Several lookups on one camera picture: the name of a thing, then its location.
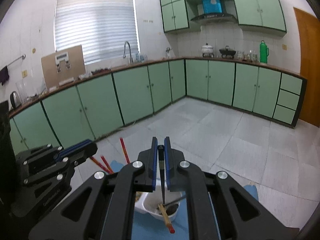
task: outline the window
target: window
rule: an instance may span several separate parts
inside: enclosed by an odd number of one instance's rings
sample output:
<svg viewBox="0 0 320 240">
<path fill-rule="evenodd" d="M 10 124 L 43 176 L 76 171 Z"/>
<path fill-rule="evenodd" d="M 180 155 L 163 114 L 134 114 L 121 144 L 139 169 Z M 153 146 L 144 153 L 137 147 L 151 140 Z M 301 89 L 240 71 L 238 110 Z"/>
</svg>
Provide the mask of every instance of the window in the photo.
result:
<svg viewBox="0 0 320 240">
<path fill-rule="evenodd" d="M 125 41 L 140 51 L 134 0 L 57 0 L 57 51 L 81 44 L 88 64 L 122 56 Z"/>
</svg>

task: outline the wooden stick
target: wooden stick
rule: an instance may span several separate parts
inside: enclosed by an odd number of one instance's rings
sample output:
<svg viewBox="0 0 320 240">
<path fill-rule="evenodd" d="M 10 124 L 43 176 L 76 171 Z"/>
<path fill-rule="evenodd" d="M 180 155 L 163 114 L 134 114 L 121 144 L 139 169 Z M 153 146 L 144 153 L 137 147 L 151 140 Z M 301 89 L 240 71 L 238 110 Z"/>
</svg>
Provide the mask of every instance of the wooden stick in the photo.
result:
<svg viewBox="0 0 320 240">
<path fill-rule="evenodd" d="M 97 160 L 96 160 L 96 158 L 95 157 L 89 157 L 90 158 L 90 160 L 92 160 L 95 164 L 97 164 L 101 169 L 103 169 L 105 172 L 107 172 L 108 174 L 110 174 L 111 173 L 111 171 L 109 171 L 106 167 L 104 167 L 100 162 L 98 162 Z"/>
<path fill-rule="evenodd" d="M 167 212 L 166 212 L 163 204 L 162 204 L 162 203 L 158 204 L 158 208 L 159 208 L 159 210 L 161 211 L 162 216 L 163 216 L 163 218 L 164 218 L 164 224 L 165 224 L 165 226 L 169 229 L 169 231 L 170 231 L 171 234 L 174 234 L 174 233 L 175 233 L 175 230 L 174 230 L 174 228 L 173 228 L 173 226 L 172 226 L 172 224 L 171 224 L 171 222 L 170 222 L 170 219 L 169 219 L 169 217 L 168 217 L 168 214 L 167 214 Z"/>
<path fill-rule="evenodd" d="M 101 157 L 102 161 L 104 162 L 104 164 L 107 166 L 108 170 L 111 171 L 111 174 L 114 173 L 114 171 L 111 169 L 109 163 L 107 162 L 106 158 L 103 155 L 101 155 L 100 157 Z"/>
<path fill-rule="evenodd" d="M 123 138 L 122 138 L 122 137 L 120 137 L 120 142 L 121 142 L 123 154 L 124 154 L 124 156 L 125 156 L 125 159 L 126 159 L 126 161 L 127 161 L 127 164 L 129 164 L 129 163 L 130 163 L 130 160 L 129 160 L 128 153 L 127 153 L 127 150 L 126 150 L 126 148 L 125 148 L 124 141 L 123 141 Z"/>
</svg>

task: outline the wall outlet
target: wall outlet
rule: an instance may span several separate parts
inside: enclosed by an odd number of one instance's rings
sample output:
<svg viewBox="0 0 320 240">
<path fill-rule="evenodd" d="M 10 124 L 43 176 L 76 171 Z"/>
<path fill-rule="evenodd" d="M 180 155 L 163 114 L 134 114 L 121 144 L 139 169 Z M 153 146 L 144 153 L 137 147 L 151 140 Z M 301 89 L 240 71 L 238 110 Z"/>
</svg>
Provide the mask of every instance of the wall outlet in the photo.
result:
<svg viewBox="0 0 320 240">
<path fill-rule="evenodd" d="M 22 78 L 25 78 L 28 76 L 28 72 L 26 70 L 22 71 Z"/>
</svg>

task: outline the triangular cutout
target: triangular cutout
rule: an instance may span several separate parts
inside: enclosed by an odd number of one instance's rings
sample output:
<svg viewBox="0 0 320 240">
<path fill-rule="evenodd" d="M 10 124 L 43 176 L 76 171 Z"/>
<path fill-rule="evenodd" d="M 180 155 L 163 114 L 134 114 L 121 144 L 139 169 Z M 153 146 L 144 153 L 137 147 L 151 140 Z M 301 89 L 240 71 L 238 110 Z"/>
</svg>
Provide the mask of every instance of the triangular cutout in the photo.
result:
<svg viewBox="0 0 320 240">
<path fill-rule="evenodd" d="M 35 197 L 38 198 L 48 187 L 50 187 L 52 184 L 52 182 L 49 182 L 43 186 L 41 186 L 40 188 L 37 188 L 35 190 Z"/>
<path fill-rule="evenodd" d="M 253 207 L 235 188 L 231 188 L 230 193 L 243 221 L 249 221 L 259 215 L 259 211 L 256 210 L 255 207 Z"/>
<path fill-rule="evenodd" d="M 62 216 L 71 219 L 74 222 L 79 221 L 83 212 L 84 206 L 91 193 L 91 188 L 87 188 L 81 193 L 72 203 L 70 203 L 63 211 Z"/>
</svg>

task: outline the purple cloth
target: purple cloth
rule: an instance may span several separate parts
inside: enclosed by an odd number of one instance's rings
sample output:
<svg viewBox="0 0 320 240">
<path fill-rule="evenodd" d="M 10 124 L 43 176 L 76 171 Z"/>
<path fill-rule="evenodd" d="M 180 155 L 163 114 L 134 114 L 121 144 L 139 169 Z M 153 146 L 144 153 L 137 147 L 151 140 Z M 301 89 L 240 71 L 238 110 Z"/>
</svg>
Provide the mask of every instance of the purple cloth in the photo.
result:
<svg viewBox="0 0 320 240">
<path fill-rule="evenodd" d="M 9 80 L 8 67 L 5 66 L 2 70 L 0 70 L 0 82 L 1 85 L 4 85 Z"/>
</svg>

